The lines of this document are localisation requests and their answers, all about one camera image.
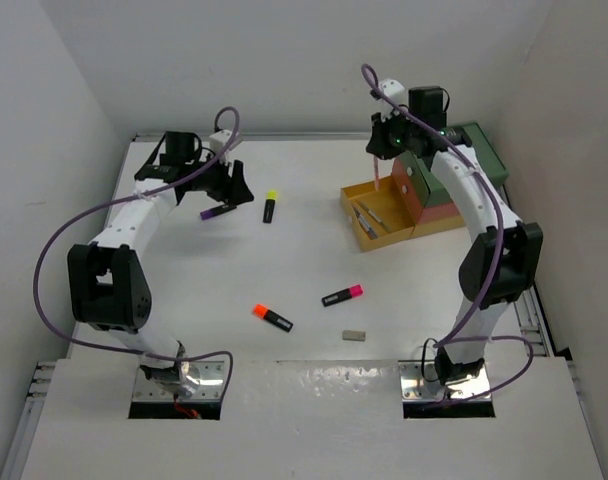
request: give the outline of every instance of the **white tabletop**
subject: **white tabletop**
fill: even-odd
[[[131,145],[118,194],[152,147]],[[235,153],[256,201],[201,222],[213,203],[187,194],[151,241],[152,318],[190,354],[236,357],[220,421],[128,420],[137,359],[75,347],[58,363],[23,478],[601,478],[559,358],[536,359],[495,394],[494,419],[402,418],[396,360],[451,327],[469,238],[459,229],[360,253],[339,189],[371,178],[363,148],[245,142]],[[279,198],[264,225],[268,189]],[[362,297],[322,307],[356,283]],[[253,317],[258,302],[291,320],[291,333]],[[344,329],[365,330],[366,342],[342,341]],[[496,331],[519,334],[513,308]],[[86,325],[77,335],[114,343]],[[497,384],[526,355],[492,344],[486,359]]]

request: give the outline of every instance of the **green box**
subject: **green box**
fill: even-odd
[[[499,189],[508,178],[508,170],[477,123],[467,123],[462,125],[462,128],[473,141],[477,160],[482,169],[493,186]],[[404,152],[399,159],[404,168],[411,167],[413,171],[411,183],[424,207],[434,207],[451,202],[446,188],[435,178],[435,175],[429,172],[424,160],[417,158],[411,152]]]

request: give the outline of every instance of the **gray pen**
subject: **gray pen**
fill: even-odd
[[[371,240],[377,238],[377,233],[375,233],[375,230],[373,230],[371,224],[366,221],[360,211],[355,207],[353,207],[353,210],[355,211],[355,215],[357,215],[357,221],[360,222],[360,225],[368,235],[368,238],[370,238]]]
[[[366,213],[368,213],[371,217],[373,217],[373,219],[382,226],[382,228],[386,231],[386,233],[391,233],[391,230],[388,228],[388,226],[382,221],[382,219],[380,217],[378,217],[375,214],[375,212],[373,212],[373,210],[368,208],[366,205],[364,205],[364,203],[360,202],[359,200],[357,201],[357,204],[360,207],[362,207],[364,210],[366,210]]]

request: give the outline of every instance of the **red wire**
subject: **red wire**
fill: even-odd
[[[177,399],[173,400],[173,407],[176,411],[183,413],[188,418],[197,418],[200,416],[200,414],[197,413],[197,410],[194,410],[192,408],[184,408],[182,405],[179,404]]]

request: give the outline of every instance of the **white wall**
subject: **white wall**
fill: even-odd
[[[37,255],[59,224],[110,198],[124,149],[40,6],[0,0],[0,471],[36,361],[65,352],[32,303]],[[46,267],[46,307],[68,331],[66,252],[102,221],[65,237]]]
[[[360,65],[450,90],[452,119],[494,124],[552,0],[42,0],[121,131],[367,130]]]
[[[608,0],[556,3],[499,131],[511,200],[544,230],[544,308],[608,473]]]

